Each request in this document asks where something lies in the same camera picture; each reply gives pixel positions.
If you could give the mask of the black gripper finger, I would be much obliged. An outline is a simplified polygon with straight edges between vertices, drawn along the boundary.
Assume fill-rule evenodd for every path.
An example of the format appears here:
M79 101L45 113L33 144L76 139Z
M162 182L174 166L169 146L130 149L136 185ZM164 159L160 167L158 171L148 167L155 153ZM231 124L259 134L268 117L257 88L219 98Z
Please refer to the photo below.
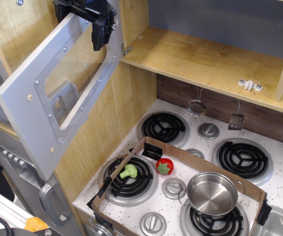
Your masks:
M55 14L59 23L70 13L70 5L69 2L54 2Z
M92 26L92 44L94 51L100 51L102 47L109 43L111 33L116 30L114 17L99 17Z

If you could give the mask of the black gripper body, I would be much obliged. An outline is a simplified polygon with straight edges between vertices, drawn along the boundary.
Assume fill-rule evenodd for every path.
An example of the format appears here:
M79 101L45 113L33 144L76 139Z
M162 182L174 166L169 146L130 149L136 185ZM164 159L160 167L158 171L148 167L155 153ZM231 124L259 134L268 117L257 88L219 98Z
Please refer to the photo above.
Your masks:
M111 18L117 11L107 0L54 0L53 2L69 2L70 13L73 13L90 22L95 22L99 17Z

